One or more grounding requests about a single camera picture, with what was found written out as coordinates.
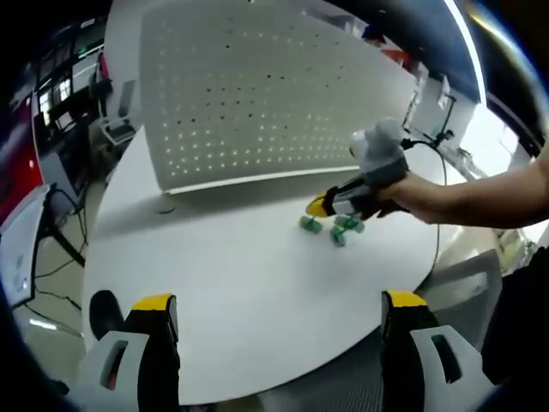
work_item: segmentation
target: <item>red screen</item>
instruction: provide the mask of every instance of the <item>red screen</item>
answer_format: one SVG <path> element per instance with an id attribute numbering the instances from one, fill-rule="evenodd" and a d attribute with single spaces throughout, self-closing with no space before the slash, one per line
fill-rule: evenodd
<path id="1" fill-rule="evenodd" d="M 8 134 L 0 138 L 1 225 L 22 198 L 44 183 L 34 147 L 31 96 L 9 115 Z"/>

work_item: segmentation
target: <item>green wheel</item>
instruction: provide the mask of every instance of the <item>green wheel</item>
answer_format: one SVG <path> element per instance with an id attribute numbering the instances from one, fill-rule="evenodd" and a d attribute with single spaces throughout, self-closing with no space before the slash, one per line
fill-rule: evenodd
<path id="1" fill-rule="evenodd" d="M 338 215 L 335 217 L 335 225 L 344 227 L 347 230 L 354 230 L 356 233 L 364 231 L 364 223 L 354 216 Z"/>
<path id="2" fill-rule="evenodd" d="M 299 218 L 299 225 L 307 232 L 314 234 L 318 234 L 323 230 L 323 224 L 310 216 L 301 216 Z"/>
<path id="3" fill-rule="evenodd" d="M 329 237 L 332 239 L 332 242 L 334 242 L 334 245 L 338 247 L 343 247 L 347 243 L 344 233 L 344 228 L 337 226 L 332 227 L 332 229 L 329 231 Z"/>
<path id="4" fill-rule="evenodd" d="M 356 232 L 356 233 L 362 233 L 364 232 L 364 222 L 359 220 L 358 218 L 355 218 L 357 224 L 356 226 L 353 228 L 353 230 Z"/>

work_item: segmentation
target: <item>ceiling light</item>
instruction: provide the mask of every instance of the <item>ceiling light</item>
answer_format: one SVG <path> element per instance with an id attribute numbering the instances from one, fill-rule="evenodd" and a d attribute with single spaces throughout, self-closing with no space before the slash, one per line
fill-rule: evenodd
<path id="1" fill-rule="evenodd" d="M 465 19 L 463 19 L 462 13 L 455 5 L 454 0 L 444 0 L 444 3 L 452 14 L 452 17 L 454 17 L 455 24 L 457 24 L 457 27 L 460 29 L 463 41 L 465 41 L 465 46 L 469 51 L 469 57 L 471 57 L 471 62 L 473 63 L 474 74 L 477 78 L 480 104 L 486 106 L 486 87 L 484 84 L 484 77 L 482 76 L 482 69 L 480 67 L 479 53 L 477 53 L 477 49 L 474 46 L 473 37 L 469 32 Z"/>

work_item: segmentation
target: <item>person's arm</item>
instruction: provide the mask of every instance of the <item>person's arm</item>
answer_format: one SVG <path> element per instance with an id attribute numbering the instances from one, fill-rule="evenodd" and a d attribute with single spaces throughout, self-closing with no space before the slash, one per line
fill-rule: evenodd
<path id="1" fill-rule="evenodd" d="M 460 185 L 435 185 L 409 173 L 383 198 L 427 223 L 524 227 L 549 218 L 549 146 L 523 169 Z"/>

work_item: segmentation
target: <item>office chair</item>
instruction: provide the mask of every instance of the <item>office chair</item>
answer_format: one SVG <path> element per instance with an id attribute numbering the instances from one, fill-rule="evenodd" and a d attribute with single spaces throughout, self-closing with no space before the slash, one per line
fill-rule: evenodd
<path id="1" fill-rule="evenodd" d="M 136 81 L 130 80 L 122 85 L 122 94 L 118 106 L 118 116 L 115 118 L 100 118 L 100 128 L 103 134 L 114 146 L 121 145 L 133 139 L 136 129 L 131 124 L 130 103 L 136 87 Z"/>

